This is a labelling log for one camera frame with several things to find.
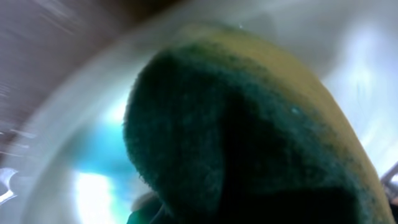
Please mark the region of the green yellow sponge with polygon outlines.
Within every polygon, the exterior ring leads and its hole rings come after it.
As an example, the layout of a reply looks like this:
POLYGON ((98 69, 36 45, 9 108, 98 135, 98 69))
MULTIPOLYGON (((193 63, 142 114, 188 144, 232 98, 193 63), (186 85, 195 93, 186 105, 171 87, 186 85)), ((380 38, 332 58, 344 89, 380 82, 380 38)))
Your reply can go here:
POLYGON ((138 75, 124 141, 154 196, 130 223, 393 223, 329 91, 295 57, 194 24, 138 75))

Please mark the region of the white plate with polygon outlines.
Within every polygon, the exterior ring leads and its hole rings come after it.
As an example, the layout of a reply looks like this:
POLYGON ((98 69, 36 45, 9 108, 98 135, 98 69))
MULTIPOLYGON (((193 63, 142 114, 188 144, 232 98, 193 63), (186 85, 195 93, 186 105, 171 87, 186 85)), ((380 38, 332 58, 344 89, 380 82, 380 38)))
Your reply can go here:
POLYGON ((194 24, 228 26, 295 57, 329 91, 397 222, 397 2, 178 1, 76 69, 1 157, 2 223, 130 223, 154 196, 124 119, 138 75, 194 24))

